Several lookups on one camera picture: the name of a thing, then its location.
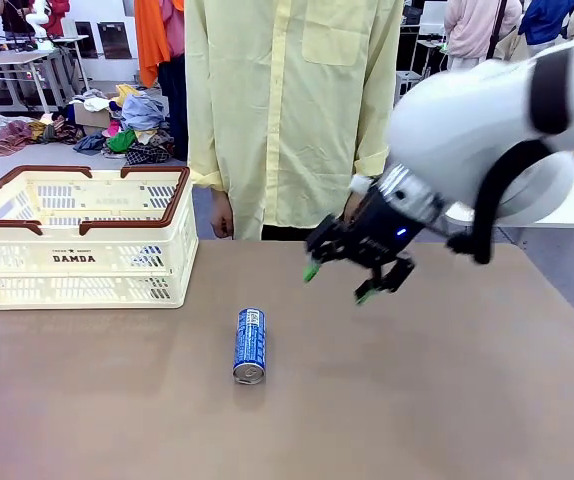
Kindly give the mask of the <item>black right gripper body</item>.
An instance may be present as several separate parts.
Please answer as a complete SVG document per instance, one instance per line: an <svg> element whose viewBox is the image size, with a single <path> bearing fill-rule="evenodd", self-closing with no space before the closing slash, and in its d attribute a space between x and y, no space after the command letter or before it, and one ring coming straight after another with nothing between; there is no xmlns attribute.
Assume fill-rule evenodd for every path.
<svg viewBox="0 0 574 480"><path fill-rule="evenodd" d="M349 224L347 253L358 265L385 265L430 222L430 195L371 187Z"/></svg>

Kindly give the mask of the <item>person's left hand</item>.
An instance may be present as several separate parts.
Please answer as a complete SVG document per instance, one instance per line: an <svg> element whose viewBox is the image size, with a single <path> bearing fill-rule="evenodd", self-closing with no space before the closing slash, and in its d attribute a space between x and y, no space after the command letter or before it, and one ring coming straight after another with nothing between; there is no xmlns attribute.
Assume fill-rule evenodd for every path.
<svg viewBox="0 0 574 480"><path fill-rule="evenodd" d="M364 194L352 192L345 204L342 220L345 224L350 224L356 215L356 212L364 198Z"/></svg>

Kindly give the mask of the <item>person's right hand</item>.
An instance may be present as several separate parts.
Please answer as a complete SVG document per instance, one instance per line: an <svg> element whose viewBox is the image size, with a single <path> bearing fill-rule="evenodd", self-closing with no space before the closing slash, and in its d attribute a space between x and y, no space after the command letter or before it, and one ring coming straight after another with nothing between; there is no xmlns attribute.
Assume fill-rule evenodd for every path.
<svg viewBox="0 0 574 480"><path fill-rule="evenodd" d="M226 192L211 190L212 218L211 225L217 238L234 236L233 210Z"/></svg>

